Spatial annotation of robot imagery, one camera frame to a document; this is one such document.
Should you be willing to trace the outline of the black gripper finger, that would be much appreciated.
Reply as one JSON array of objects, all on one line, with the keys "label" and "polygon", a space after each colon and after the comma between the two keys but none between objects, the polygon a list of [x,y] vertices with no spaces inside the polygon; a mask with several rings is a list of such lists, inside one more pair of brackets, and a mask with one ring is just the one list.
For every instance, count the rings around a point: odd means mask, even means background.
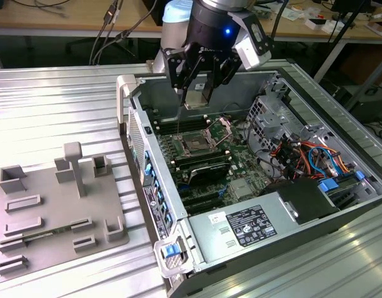
[{"label": "black gripper finger", "polygon": [[207,74],[207,81],[203,89],[203,98],[210,101],[213,91],[221,86],[227,85],[238,71],[241,59],[238,54],[231,54],[224,62],[215,58],[213,70]]},{"label": "black gripper finger", "polygon": [[206,48],[188,43],[182,48],[165,49],[166,76],[176,93],[186,93],[197,75],[206,70]]}]

